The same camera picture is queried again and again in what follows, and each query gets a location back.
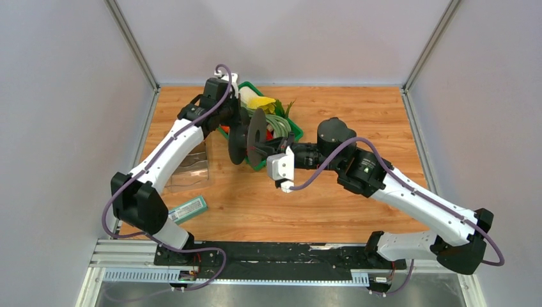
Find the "grey perforated cable spool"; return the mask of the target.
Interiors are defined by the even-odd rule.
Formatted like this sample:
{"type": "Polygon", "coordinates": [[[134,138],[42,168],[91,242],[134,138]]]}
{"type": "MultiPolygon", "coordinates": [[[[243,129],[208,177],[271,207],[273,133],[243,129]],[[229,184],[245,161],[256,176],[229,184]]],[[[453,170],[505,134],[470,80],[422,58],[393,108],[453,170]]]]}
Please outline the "grey perforated cable spool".
{"type": "Polygon", "coordinates": [[[267,137],[265,112],[257,108],[249,118],[247,110],[241,108],[229,125],[228,154],[231,162],[239,165],[245,158],[251,167],[256,168],[262,162],[262,156],[256,149],[267,137]]]}

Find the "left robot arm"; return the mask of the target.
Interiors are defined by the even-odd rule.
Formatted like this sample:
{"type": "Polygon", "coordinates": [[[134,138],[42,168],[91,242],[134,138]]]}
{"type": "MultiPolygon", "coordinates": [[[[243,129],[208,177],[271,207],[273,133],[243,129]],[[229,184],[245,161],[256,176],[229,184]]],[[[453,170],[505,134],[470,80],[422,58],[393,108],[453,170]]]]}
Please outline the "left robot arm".
{"type": "Polygon", "coordinates": [[[159,145],[127,174],[111,179],[112,197],[107,205],[120,221],[139,229],[171,249],[180,265],[190,264],[195,247],[190,234],[169,218],[161,193],[188,154],[222,124],[240,124],[238,75],[216,75],[206,81],[202,94],[181,109],[159,145]]]}

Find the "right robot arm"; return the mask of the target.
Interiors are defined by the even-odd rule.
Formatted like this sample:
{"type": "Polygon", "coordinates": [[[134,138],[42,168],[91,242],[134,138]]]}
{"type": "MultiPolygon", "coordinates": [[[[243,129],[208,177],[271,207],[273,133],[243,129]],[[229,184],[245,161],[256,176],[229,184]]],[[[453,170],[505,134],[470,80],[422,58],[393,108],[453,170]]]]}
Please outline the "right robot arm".
{"type": "Polygon", "coordinates": [[[453,204],[416,184],[382,158],[373,144],[359,148],[356,132],[339,118],[322,121],[315,143],[298,143],[293,136],[266,140],[266,121],[252,118],[247,135],[251,162],[265,159],[268,176],[285,193],[299,191],[296,169],[313,171],[315,180],[324,171],[334,171],[345,190],[390,205],[425,224],[428,230],[395,234],[373,232],[364,258],[374,267],[402,259],[434,260],[458,274],[470,275],[485,263],[488,232],[493,214],[486,209],[469,210],[453,204]]]}

